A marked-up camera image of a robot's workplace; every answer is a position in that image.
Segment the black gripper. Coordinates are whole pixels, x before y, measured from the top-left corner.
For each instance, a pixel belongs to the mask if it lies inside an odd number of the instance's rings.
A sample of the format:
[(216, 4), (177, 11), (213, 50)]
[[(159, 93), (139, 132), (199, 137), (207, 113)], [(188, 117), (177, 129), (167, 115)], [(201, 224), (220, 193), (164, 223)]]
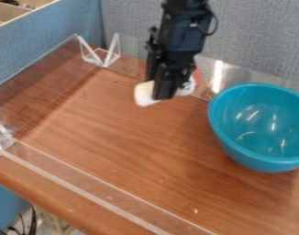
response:
[(203, 50), (216, 15), (211, 6), (163, 6), (160, 28), (149, 28), (145, 81), (155, 79), (155, 100), (187, 94), (195, 86), (193, 57)]

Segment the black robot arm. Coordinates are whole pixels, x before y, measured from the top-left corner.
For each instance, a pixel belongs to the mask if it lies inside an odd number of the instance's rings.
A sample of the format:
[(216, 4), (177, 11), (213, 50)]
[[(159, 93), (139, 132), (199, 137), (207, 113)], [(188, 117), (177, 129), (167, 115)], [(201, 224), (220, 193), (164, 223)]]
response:
[(145, 81), (153, 83), (152, 98), (172, 99), (184, 88), (196, 69), (195, 56), (201, 53), (205, 38), (217, 17), (208, 0), (163, 0), (160, 26), (149, 28), (145, 42)]

